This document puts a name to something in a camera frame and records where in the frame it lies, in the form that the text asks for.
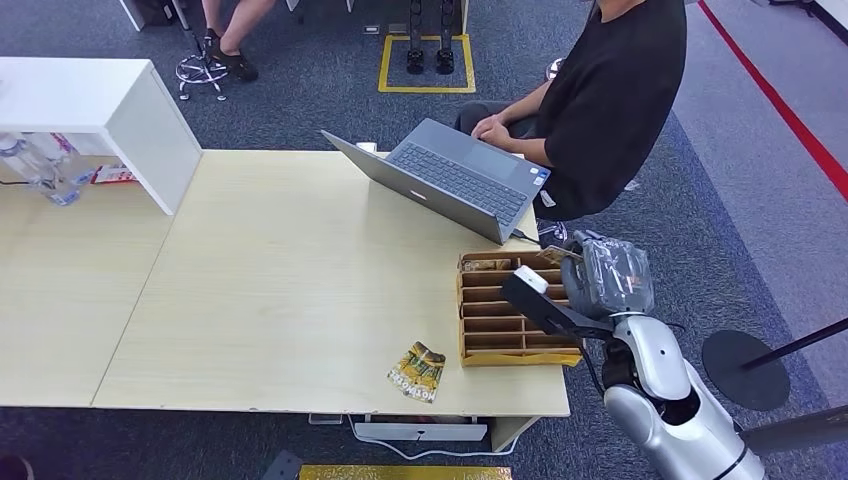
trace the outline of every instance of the yellow packet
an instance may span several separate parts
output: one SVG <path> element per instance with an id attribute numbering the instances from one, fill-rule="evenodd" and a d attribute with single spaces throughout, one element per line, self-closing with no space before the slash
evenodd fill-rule
<path id="1" fill-rule="evenodd" d="M 386 378 L 409 398 L 433 403 L 445 368 L 445 356 L 415 342 Z"/>

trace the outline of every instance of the plastic bottle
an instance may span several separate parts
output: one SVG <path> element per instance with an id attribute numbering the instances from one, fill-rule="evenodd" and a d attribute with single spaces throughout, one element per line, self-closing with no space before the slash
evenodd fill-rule
<path id="1" fill-rule="evenodd" d="M 0 159 L 56 205 L 69 205 L 79 198 L 78 186 L 65 180 L 59 169 L 25 140 L 0 133 Z"/>
<path id="2" fill-rule="evenodd" d="M 85 185 L 94 176 L 95 168 L 89 165 L 68 139 L 60 133 L 24 132 L 24 139 L 50 160 L 62 176 L 75 185 Z"/>

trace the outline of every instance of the red floor stripe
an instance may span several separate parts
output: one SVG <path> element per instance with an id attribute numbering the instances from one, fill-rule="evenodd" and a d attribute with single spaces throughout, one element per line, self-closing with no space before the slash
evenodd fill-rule
<path id="1" fill-rule="evenodd" d="M 724 29 L 724 26 L 721 22 L 718 21 L 716 16 L 713 14 L 710 7 L 704 3 L 703 0 L 698 2 L 698 5 L 701 7 L 701 10 L 704 11 L 704 15 L 710 20 L 710 23 L 713 24 L 718 34 L 721 35 L 721 38 L 724 39 L 727 46 L 730 47 L 730 50 L 736 55 L 736 58 L 739 59 L 739 62 L 745 67 L 745 70 L 748 71 L 748 74 L 751 75 L 751 78 L 756 82 L 757 86 L 760 87 L 760 90 L 763 91 L 765 96 L 769 99 L 771 104 L 774 106 L 777 113 L 783 118 L 783 121 L 786 122 L 786 125 L 792 130 L 798 140 L 804 145 L 804 148 L 807 149 L 807 152 L 813 157 L 813 160 L 819 165 L 819 168 L 822 169 L 827 178 L 833 183 L 839 193 L 842 194 L 842 197 L 848 201 L 848 172 L 842 168 L 842 165 L 836 160 L 836 158 L 825 148 L 824 145 L 813 135 L 813 132 L 807 128 L 806 125 L 798 118 L 798 115 L 795 115 L 795 112 L 789 108 L 789 105 L 783 101 L 783 98 L 780 97 L 780 94 L 777 93 L 777 90 L 771 86 L 768 80 L 763 77 L 757 67 L 751 63 L 751 60 L 742 52 L 742 49 L 739 48 L 739 45 L 731 38 L 730 34 L 727 33 L 727 30 Z"/>

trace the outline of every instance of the yellow tape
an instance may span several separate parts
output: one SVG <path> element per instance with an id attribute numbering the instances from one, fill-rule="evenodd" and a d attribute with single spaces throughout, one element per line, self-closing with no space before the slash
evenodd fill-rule
<path id="1" fill-rule="evenodd" d="M 512 480 L 507 467 L 409 467 L 375 465 L 304 465 L 300 480 Z"/>
<path id="2" fill-rule="evenodd" d="M 465 86 L 464 87 L 403 87 L 389 86 L 389 60 L 392 56 L 392 42 L 408 41 L 408 35 L 386 35 L 383 43 L 383 59 L 380 61 L 380 75 L 377 77 L 377 91 L 381 93 L 474 93 L 477 91 L 477 83 L 474 80 L 474 64 L 471 61 L 471 39 L 468 34 L 454 35 L 454 40 L 462 42 L 462 56 L 465 60 Z M 423 41 L 438 41 L 438 35 L 425 35 Z"/>

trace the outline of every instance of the laptop keyboard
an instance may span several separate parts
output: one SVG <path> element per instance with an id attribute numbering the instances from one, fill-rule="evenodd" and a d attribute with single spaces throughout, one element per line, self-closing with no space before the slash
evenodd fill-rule
<path id="1" fill-rule="evenodd" d="M 412 143 L 406 143 L 387 160 L 392 165 L 450 192 L 477 207 L 492 212 L 498 223 L 509 226 L 527 195 L 489 180 L 447 158 Z"/>

